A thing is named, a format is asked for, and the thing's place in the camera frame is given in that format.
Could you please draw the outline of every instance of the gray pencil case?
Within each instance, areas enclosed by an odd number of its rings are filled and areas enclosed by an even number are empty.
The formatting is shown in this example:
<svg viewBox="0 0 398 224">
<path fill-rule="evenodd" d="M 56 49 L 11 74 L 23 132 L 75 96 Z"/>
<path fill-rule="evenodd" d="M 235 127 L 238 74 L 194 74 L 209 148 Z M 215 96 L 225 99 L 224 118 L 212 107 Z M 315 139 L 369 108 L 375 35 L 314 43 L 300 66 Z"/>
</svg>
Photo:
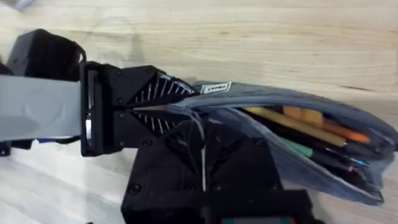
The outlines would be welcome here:
<svg viewBox="0 0 398 224">
<path fill-rule="evenodd" d="M 397 131 L 381 119 L 355 107 L 299 91 L 242 83 L 208 83 L 195 85 L 201 95 L 186 98 L 169 106 L 174 113 L 192 110 L 206 113 L 214 122 L 224 123 L 250 137 L 266 138 L 279 175 L 286 180 L 368 205 L 384 202 L 381 194 L 383 170 L 394 160 L 398 142 Z M 362 182 L 346 178 L 318 165 L 289 148 L 267 126 L 239 108 L 248 106 L 296 106 L 321 111 L 338 123 L 371 137 L 379 154 L 365 157 L 370 167 L 360 167 Z"/>
</svg>

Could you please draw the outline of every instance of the green pen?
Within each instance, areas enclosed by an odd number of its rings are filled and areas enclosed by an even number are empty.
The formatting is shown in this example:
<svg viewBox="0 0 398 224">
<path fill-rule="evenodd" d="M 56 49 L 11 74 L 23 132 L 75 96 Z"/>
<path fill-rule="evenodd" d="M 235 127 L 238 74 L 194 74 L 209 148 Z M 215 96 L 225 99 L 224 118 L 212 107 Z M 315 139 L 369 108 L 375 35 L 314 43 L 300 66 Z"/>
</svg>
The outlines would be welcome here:
<svg viewBox="0 0 398 224">
<path fill-rule="evenodd" d="M 327 167 L 332 167 L 332 168 L 337 168 L 340 170 L 348 171 L 351 172 L 354 170 L 354 167 L 345 165 L 341 163 L 338 159 L 335 159 L 333 157 L 330 157 L 326 154 L 320 153 L 318 151 L 314 151 L 311 148 L 307 146 L 303 146 L 301 144 L 298 144 L 296 142 L 293 142 L 291 140 L 285 139 L 280 137 L 283 142 L 285 142 L 288 146 L 290 146 L 292 149 L 295 149 L 305 157 L 310 158 L 314 162 L 321 164 L 323 166 Z"/>
</svg>

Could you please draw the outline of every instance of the yellow pencil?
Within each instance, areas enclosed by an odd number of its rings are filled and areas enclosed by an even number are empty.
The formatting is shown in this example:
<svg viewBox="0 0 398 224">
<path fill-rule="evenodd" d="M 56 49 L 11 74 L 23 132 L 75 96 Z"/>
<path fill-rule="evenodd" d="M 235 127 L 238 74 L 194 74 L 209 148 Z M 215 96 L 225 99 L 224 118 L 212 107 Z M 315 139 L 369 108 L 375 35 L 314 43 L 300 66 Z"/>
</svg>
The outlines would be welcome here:
<svg viewBox="0 0 398 224">
<path fill-rule="evenodd" d="M 243 109 L 250 113 L 262 116 L 263 118 L 269 119 L 273 122 L 286 126 L 288 128 L 292 128 L 296 131 L 300 131 L 307 135 L 321 139 L 335 146 L 343 147 L 345 145 L 346 142 L 345 138 L 329 133 L 322 129 L 318 129 L 309 124 L 305 124 L 301 121 L 297 121 L 296 119 L 290 118 L 284 114 L 274 112 L 264 107 L 249 107 Z"/>
</svg>

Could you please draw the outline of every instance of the label tag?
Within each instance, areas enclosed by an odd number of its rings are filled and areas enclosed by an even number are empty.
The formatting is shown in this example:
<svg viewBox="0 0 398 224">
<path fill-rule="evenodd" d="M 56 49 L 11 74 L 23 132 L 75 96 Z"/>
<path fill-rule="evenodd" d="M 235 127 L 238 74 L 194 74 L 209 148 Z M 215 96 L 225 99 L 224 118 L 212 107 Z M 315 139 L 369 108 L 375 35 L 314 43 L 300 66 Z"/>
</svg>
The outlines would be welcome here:
<svg viewBox="0 0 398 224">
<path fill-rule="evenodd" d="M 201 86 L 200 94 L 210 94 L 210 93 L 222 93 L 229 91 L 232 82 L 210 84 Z"/>
</svg>

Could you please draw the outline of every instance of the light wood table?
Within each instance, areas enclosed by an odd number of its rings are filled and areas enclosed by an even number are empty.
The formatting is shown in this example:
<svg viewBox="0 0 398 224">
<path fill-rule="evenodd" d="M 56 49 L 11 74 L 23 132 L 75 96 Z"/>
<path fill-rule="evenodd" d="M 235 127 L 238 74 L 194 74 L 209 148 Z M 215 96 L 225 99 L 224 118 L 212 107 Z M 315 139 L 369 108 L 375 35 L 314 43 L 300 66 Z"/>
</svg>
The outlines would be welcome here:
<svg viewBox="0 0 398 224">
<path fill-rule="evenodd" d="M 24 13 L 0 5 L 0 17 L 3 60 L 17 35 L 41 27 L 81 44 L 90 60 L 306 91 L 398 126 L 396 0 L 36 0 Z M 0 223 L 123 223 L 134 155 L 84 159 L 77 143 L 14 150 L 0 160 Z M 397 171 L 394 163 L 384 173 L 383 206 L 310 191 L 315 215 L 398 223 Z"/>
</svg>

